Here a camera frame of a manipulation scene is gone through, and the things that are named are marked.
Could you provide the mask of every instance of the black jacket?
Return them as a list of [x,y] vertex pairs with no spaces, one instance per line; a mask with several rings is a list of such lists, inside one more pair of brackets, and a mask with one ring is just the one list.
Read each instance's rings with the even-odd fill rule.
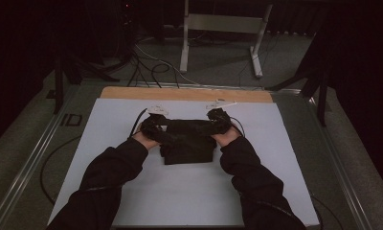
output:
[[[221,167],[234,176],[232,183],[241,194],[246,229],[305,229],[282,195],[282,181],[261,165],[247,139],[239,137],[221,151]],[[137,177],[146,157],[146,148],[132,138],[106,149],[90,163],[79,190],[47,229],[110,229],[120,206],[121,185]]]

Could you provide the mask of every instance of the white surface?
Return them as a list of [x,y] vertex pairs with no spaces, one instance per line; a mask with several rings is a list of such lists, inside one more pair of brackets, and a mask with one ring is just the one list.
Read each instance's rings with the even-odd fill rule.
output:
[[[117,147],[129,135],[145,108],[159,104],[169,119],[207,120],[210,102],[98,99],[57,198],[55,214],[78,187],[89,163],[107,147]],[[225,109],[243,125],[262,164],[284,182],[284,195],[305,225],[318,224],[302,172],[290,145],[281,114],[274,103],[237,103]],[[153,149],[137,178],[123,188],[114,226],[240,226],[237,191],[231,176],[214,162],[165,166]]]

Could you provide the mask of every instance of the hand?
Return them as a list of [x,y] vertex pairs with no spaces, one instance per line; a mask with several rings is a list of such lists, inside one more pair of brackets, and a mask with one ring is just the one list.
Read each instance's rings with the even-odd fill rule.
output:
[[150,150],[154,147],[157,147],[160,145],[159,142],[156,142],[154,140],[151,140],[147,138],[141,131],[141,124],[137,127],[137,132],[132,136],[135,140],[137,140],[139,143],[143,144],[147,150]]
[[233,126],[228,129],[228,131],[224,134],[215,134],[212,137],[216,140],[216,142],[221,146],[228,146],[232,141],[240,136],[239,132]]

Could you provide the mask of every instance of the black curtain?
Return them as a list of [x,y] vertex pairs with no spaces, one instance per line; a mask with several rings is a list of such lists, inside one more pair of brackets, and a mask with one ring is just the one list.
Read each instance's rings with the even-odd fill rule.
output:
[[53,69],[53,1],[0,1],[0,136]]
[[297,74],[320,63],[383,178],[383,1],[334,7]]

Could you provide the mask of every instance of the table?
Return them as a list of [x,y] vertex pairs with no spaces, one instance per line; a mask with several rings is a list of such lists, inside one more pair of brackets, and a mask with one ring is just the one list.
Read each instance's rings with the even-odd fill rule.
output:
[[185,0],[185,20],[183,32],[183,48],[180,60],[180,72],[186,73],[188,69],[189,59],[189,43],[188,33],[189,30],[203,30],[203,31],[220,31],[220,32],[235,32],[235,33],[248,33],[258,34],[257,42],[250,48],[251,60],[255,70],[256,77],[262,77],[262,70],[260,68],[258,50],[260,43],[263,39],[266,24],[269,19],[272,4],[268,4],[263,18],[255,17],[240,17],[240,16],[224,16],[224,15],[210,15],[210,14],[197,14],[189,13],[189,0]]
[[[237,101],[237,105],[232,105],[235,107],[230,106],[226,110],[232,114],[244,111],[238,114],[243,124],[250,118],[259,121],[254,124],[250,121],[249,126],[245,126],[245,132],[247,136],[258,138],[253,146],[262,152],[259,156],[262,163],[265,166],[277,166],[278,169],[270,169],[285,181],[285,190],[288,191],[285,196],[296,215],[304,219],[304,224],[318,224],[282,117],[280,114],[275,116],[275,111],[279,113],[279,110],[272,103],[269,93],[124,87],[106,87],[96,101],[51,219],[79,187],[87,165],[106,147],[117,146],[122,142],[127,134],[125,130],[132,127],[132,123],[127,124],[125,120],[133,122],[131,118],[135,119],[146,104],[160,103],[169,108],[169,115],[174,117],[182,114],[190,116],[182,119],[204,119],[204,113],[195,111],[215,99]],[[256,135],[258,126],[262,132]],[[230,183],[231,176],[220,169],[219,155],[219,149],[216,149],[212,163],[164,166],[159,152],[152,150],[144,163],[143,172],[123,187],[125,199],[114,220],[114,226],[242,226],[239,197]],[[297,175],[298,179],[289,179],[291,175]]]

